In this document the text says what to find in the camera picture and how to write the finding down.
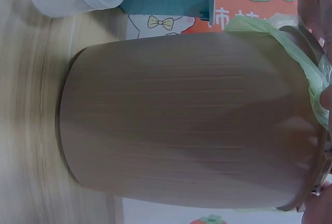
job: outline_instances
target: light wood surface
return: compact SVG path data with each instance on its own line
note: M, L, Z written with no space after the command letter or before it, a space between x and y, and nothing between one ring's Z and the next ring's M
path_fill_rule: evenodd
M70 58L123 38L119 10L43 17L30 0L0 0L0 223L121 223L121 199L68 172L57 109Z

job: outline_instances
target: wood grain trash can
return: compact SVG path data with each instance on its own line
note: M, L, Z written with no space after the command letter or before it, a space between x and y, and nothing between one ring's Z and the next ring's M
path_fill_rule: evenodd
M330 166L303 70L264 33L89 47L66 80L60 130L83 186L165 204L287 211Z

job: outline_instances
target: bow illustration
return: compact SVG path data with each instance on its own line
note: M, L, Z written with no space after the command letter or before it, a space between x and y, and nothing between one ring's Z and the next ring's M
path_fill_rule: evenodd
M161 21L157 19L155 16L150 16L147 22L147 26L149 27L149 29L153 29L158 25L162 25L166 30L171 31L173 29L174 19L166 18Z

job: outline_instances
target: trash bag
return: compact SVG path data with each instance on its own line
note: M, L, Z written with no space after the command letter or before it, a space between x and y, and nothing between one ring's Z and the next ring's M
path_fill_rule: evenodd
M279 28L286 25L299 26L303 25L303 23L298 16L282 15L278 13L268 20L236 16L228 23L225 31L255 31L269 33L273 36L285 48L286 52L302 67L309 82L309 95L312 110L318 122L328 130L329 112L321 106L320 96L331 82L331 64L328 57L323 55L317 67L285 33L279 30Z

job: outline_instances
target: table surface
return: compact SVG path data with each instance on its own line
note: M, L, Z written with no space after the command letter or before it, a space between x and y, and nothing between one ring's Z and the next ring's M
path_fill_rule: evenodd
M120 198L72 178L57 110L68 62L81 49L124 38L119 9L63 19L30 0L0 0L0 223L115 223Z

